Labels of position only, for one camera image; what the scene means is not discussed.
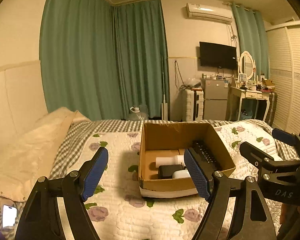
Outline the black keyboard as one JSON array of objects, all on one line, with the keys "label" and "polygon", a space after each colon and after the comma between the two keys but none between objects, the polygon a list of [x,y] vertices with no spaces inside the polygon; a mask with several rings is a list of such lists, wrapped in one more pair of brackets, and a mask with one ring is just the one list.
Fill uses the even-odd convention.
[{"label": "black keyboard", "polygon": [[194,141],[193,149],[197,154],[199,154],[203,162],[207,162],[208,164],[210,164],[214,171],[220,169],[219,162],[215,159],[213,153],[208,148],[205,142],[203,142],[202,140]]}]

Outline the white bottle red cap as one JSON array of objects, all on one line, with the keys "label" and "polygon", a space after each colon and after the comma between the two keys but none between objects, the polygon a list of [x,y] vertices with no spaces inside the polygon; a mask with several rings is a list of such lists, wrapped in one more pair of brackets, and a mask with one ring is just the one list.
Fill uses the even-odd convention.
[{"label": "white bottle red cap", "polygon": [[190,173],[188,172],[187,169],[178,170],[172,174],[173,179],[189,178],[189,177],[190,177]]}]

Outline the white cylindrical bottle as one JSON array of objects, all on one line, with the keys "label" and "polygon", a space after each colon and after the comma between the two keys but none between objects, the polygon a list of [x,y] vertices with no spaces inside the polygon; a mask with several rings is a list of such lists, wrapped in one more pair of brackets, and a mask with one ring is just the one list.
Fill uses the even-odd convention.
[{"label": "white cylindrical bottle", "polygon": [[172,157],[156,157],[155,167],[159,168],[160,166],[167,165],[181,165],[185,167],[184,155],[175,155]]}]

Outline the black rectangular box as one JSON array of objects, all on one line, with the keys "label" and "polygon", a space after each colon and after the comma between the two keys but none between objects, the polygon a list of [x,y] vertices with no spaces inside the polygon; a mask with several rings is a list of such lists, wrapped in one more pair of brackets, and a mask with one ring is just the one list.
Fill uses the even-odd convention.
[{"label": "black rectangular box", "polygon": [[160,165],[158,168],[158,179],[172,179],[174,172],[183,170],[181,164],[177,165]]}]

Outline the white smartphone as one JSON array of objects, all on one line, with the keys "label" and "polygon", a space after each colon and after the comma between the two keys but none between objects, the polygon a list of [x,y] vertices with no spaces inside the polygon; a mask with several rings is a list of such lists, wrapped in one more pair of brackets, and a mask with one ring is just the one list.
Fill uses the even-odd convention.
[{"label": "white smartphone", "polygon": [[17,209],[13,206],[3,205],[2,226],[4,228],[14,226],[17,217]]}]

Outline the white dressing table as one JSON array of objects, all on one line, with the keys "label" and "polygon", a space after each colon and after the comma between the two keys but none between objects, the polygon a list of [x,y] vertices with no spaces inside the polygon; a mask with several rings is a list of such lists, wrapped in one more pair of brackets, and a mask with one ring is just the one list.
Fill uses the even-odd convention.
[{"label": "white dressing table", "polygon": [[274,122],[277,94],[269,91],[245,90],[231,87],[228,94],[226,120],[257,119],[270,126]]}]

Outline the silver mini fridge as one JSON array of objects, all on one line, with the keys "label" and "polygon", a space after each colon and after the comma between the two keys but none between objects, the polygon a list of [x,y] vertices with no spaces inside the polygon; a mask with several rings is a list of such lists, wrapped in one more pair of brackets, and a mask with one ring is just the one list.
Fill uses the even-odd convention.
[{"label": "silver mini fridge", "polygon": [[228,104],[228,83],[226,80],[201,80],[204,92],[205,120],[225,120]]}]

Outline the oval white vanity mirror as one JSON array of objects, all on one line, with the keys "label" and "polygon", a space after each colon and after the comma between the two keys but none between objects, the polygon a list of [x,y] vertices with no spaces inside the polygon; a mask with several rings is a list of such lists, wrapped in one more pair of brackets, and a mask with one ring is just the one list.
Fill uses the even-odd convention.
[{"label": "oval white vanity mirror", "polygon": [[238,62],[239,80],[248,81],[255,78],[255,61],[248,51],[243,51]]}]

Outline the brown cardboard box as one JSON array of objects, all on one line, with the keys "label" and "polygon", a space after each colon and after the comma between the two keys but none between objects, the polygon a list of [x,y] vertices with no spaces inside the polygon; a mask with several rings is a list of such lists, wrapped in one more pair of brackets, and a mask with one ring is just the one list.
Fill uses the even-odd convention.
[{"label": "brown cardboard box", "polygon": [[230,176],[235,164],[217,134],[207,122],[172,122],[166,124],[145,123],[142,128],[138,180],[140,193],[149,198],[178,198],[197,194],[192,179],[158,179],[156,157],[184,155],[193,142],[202,140],[221,166],[221,171]]}]

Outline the white mop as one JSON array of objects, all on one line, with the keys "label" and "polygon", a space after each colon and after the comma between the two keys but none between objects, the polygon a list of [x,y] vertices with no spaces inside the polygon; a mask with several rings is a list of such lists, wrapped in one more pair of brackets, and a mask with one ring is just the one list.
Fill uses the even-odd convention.
[{"label": "white mop", "polygon": [[164,72],[164,58],[161,57],[161,76],[162,76],[162,103],[161,103],[161,117],[162,120],[168,120],[168,105],[166,102],[165,93],[165,72]]}]

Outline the clear water jug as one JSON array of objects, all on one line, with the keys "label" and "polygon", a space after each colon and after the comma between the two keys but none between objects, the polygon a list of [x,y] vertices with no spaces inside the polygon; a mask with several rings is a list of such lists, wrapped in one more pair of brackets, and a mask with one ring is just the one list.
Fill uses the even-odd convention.
[{"label": "clear water jug", "polygon": [[129,121],[148,120],[148,108],[146,105],[132,106],[127,117]]}]

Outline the green curtain right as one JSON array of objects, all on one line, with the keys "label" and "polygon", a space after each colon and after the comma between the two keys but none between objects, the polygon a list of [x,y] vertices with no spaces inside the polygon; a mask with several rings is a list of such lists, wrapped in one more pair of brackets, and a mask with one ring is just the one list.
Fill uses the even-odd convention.
[{"label": "green curtain right", "polygon": [[241,52],[248,51],[256,63],[256,74],[270,78],[269,49],[267,33],[262,15],[257,10],[247,10],[243,5],[232,3],[239,47]]}]

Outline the white air conditioner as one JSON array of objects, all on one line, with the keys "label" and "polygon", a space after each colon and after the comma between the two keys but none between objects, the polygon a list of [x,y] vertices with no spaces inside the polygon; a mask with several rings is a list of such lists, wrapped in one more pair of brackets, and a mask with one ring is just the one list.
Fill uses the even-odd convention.
[{"label": "white air conditioner", "polygon": [[188,18],[198,18],[206,21],[230,24],[233,21],[231,10],[208,5],[187,3]]}]

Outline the green curtain left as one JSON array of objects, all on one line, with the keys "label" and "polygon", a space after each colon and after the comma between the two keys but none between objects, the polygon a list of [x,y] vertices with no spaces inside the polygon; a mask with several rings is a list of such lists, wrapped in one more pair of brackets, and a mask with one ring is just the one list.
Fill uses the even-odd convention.
[{"label": "green curtain left", "polygon": [[113,6],[106,0],[46,0],[39,39],[48,111],[91,120],[126,119],[132,106],[161,116],[168,53],[161,0]]}]

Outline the black wall television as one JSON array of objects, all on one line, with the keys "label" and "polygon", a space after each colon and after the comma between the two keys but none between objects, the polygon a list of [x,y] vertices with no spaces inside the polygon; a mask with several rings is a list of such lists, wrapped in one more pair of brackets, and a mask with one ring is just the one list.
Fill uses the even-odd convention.
[{"label": "black wall television", "polygon": [[200,65],[203,67],[237,69],[237,49],[223,44],[200,42]]}]

